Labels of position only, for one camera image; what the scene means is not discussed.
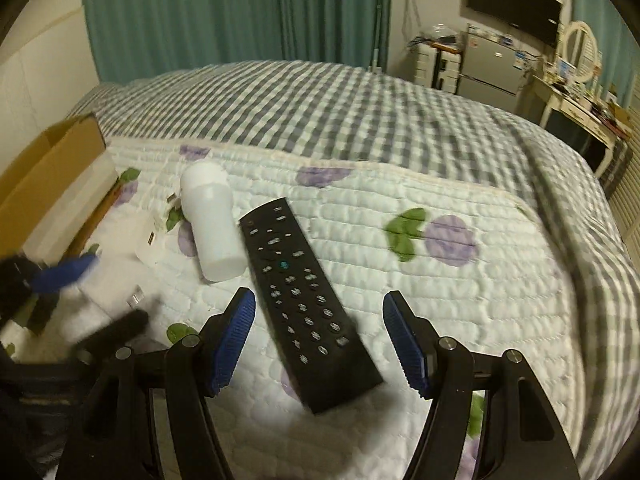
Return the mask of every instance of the green leaf pattern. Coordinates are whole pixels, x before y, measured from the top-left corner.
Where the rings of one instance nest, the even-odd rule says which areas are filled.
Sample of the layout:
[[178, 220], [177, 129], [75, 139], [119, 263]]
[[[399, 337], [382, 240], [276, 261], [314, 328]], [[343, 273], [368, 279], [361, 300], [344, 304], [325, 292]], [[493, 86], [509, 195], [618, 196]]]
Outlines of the green leaf pattern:
[[120, 182], [126, 184], [127, 182], [137, 180], [139, 176], [140, 170], [137, 170], [136, 168], [129, 168], [127, 170], [124, 170], [120, 175]]
[[482, 430], [482, 413], [484, 411], [484, 398], [473, 394], [471, 397], [471, 410], [469, 411], [469, 424], [466, 434], [471, 438], [478, 436]]
[[415, 258], [414, 239], [422, 238], [420, 226], [427, 219], [423, 207], [408, 209], [395, 217], [386, 227], [386, 240], [389, 250], [393, 251], [401, 262], [410, 262]]
[[180, 206], [173, 206], [169, 211], [169, 216], [166, 219], [166, 231], [169, 232], [173, 229], [177, 223], [184, 220], [184, 213]]
[[100, 244], [91, 244], [91, 247], [89, 247], [84, 254], [96, 254], [98, 249], [100, 249]]
[[198, 335], [198, 331], [184, 323], [174, 323], [166, 329], [166, 337], [171, 344], [175, 344], [184, 336], [191, 334]]

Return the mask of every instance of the bed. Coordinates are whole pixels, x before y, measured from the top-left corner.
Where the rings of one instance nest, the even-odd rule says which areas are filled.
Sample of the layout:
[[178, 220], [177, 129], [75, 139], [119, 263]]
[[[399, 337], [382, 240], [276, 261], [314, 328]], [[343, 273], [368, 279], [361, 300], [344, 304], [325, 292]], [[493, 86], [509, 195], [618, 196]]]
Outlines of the bed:
[[[538, 126], [389, 76], [300, 61], [104, 84], [71, 114], [86, 112], [98, 117], [118, 170], [140, 170], [97, 233], [135, 211], [167, 215], [179, 172], [205, 156], [229, 171], [236, 218], [288, 196], [385, 378], [359, 402], [313, 418], [258, 309], [231, 386], [210, 404], [237, 478], [402, 477], [428, 402], [406, 386], [385, 338], [389, 288], [473, 351], [520, 348], [582, 478], [597, 478], [635, 426], [639, 277], [593, 173]], [[424, 223], [399, 240], [388, 229], [397, 218]], [[466, 240], [453, 261], [428, 239], [443, 222]], [[203, 283], [188, 238], [185, 225], [169, 232], [154, 269], [168, 287], [152, 327], [158, 340], [171, 322], [199, 329], [237, 286], [251, 286], [248, 271]], [[43, 348], [100, 321], [86, 314], [90, 322], [68, 324], [67, 314], [63, 303]], [[470, 478], [474, 443], [465, 444], [459, 478]]]

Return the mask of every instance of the metal screw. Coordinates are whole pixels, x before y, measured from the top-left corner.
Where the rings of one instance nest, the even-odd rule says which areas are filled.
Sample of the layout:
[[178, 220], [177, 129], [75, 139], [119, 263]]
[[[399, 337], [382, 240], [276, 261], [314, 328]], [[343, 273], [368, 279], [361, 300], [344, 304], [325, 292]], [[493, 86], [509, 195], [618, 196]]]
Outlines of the metal screw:
[[78, 350], [78, 352], [76, 353], [76, 358], [78, 359], [78, 361], [86, 365], [90, 365], [92, 362], [94, 362], [94, 356], [92, 356], [89, 351], [84, 348]]
[[200, 338], [195, 334], [186, 335], [182, 338], [182, 346], [192, 348], [200, 342]]
[[512, 349], [512, 350], [507, 350], [507, 359], [512, 363], [519, 363], [524, 359], [524, 357], [520, 352]]
[[458, 346], [458, 342], [449, 336], [441, 337], [438, 341], [438, 344], [445, 350], [453, 350], [456, 346]]
[[131, 348], [129, 348], [128, 346], [123, 346], [122, 348], [118, 348], [118, 351], [116, 352], [116, 359], [124, 361], [124, 359], [129, 359], [131, 354]]

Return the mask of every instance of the gray checkered blanket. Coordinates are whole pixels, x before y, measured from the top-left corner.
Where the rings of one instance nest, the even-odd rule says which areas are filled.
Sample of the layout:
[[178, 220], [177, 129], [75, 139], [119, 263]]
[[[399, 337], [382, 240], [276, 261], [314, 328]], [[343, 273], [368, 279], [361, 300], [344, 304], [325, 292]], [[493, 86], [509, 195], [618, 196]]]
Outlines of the gray checkered blanket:
[[372, 160], [495, 186], [531, 205], [574, 282], [586, 417], [577, 462], [596, 478], [640, 408], [640, 280], [580, 156], [496, 108], [337, 64], [242, 62], [106, 84], [71, 112], [107, 136], [197, 137]]

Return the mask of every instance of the white bottle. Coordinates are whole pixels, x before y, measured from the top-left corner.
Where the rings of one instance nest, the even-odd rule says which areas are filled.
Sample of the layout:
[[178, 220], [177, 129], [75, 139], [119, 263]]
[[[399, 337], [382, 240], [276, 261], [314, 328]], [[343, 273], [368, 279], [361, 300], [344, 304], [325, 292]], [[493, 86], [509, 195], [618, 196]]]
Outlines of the white bottle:
[[191, 222], [204, 277], [223, 282], [240, 276], [247, 259], [232, 215], [234, 199], [226, 171], [210, 160], [191, 164], [180, 178], [180, 202]]

